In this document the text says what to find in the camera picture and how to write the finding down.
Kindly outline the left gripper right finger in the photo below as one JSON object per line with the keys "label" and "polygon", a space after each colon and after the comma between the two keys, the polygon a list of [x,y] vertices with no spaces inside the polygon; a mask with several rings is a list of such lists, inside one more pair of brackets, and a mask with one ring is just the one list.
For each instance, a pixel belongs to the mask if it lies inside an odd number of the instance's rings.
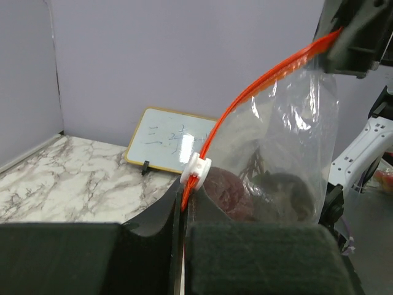
{"label": "left gripper right finger", "polygon": [[349,294],[331,233],[318,224],[235,222],[204,191],[187,209],[186,294]]}

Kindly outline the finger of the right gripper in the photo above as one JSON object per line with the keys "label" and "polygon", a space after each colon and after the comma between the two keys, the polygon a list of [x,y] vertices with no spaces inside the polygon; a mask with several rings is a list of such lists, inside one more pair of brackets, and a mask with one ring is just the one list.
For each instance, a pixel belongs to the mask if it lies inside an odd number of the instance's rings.
{"label": "finger of the right gripper", "polygon": [[340,30],[316,64],[325,73],[366,77],[392,66],[392,1],[325,1],[314,40]]}

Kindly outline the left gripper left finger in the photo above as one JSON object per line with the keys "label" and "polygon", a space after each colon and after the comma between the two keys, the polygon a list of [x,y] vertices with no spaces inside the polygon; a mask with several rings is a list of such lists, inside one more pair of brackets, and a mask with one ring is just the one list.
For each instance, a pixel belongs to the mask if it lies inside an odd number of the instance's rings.
{"label": "left gripper left finger", "polygon": [[1,225],[2,294],[179,294],[181,185],[124,223]]}

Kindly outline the dark red fake fruit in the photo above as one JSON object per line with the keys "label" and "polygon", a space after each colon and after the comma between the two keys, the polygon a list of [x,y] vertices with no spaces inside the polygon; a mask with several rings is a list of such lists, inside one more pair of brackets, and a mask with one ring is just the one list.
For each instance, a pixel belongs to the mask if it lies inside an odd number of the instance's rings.
{"label": "dark red fake fruit", "polygon": [[230,171],[212,167],[203,183],[209,198],[232,220],[256,221],[254,204],[243,181]]}

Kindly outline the clear orange zip bag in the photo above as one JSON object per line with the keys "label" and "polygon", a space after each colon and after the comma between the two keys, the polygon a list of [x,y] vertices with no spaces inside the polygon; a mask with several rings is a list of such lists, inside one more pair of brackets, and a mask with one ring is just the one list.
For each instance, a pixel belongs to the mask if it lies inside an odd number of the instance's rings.
{"label": "clear orange zip bag", "polygon": [[323,72],[316,58],[339,33],[286,58],[229,105],[184,167],[182,209],[194,193],[206,193],[203,183],[212,167],[238,176],[251,199],[253,177],[289,173],[301,178],[313,196],[313,218],[302,223],[318,222],[337,134],[338,99],[335,78]]}

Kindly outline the dark purple fake eggplant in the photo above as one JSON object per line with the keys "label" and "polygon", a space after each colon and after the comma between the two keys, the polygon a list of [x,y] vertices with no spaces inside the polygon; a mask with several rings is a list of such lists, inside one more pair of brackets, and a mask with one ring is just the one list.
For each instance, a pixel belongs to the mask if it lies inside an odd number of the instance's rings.
{"label": "dark purple fake eggplant", "polygon": [[254,218],[262,222],[305,222],[314,215],[314,200],[306,183],[289,173],[253,177]]}

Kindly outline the small whiteboard yellow frame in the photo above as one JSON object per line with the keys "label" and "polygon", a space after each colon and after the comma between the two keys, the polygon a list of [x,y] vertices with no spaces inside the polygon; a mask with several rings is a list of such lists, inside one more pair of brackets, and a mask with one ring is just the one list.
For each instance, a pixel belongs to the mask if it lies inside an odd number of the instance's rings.
{"label": "small whiteboard yellow frame", "polygon": [[206,141],[216,120],[156,107],[146,108],[125,153],[128,163],[181,174]]}

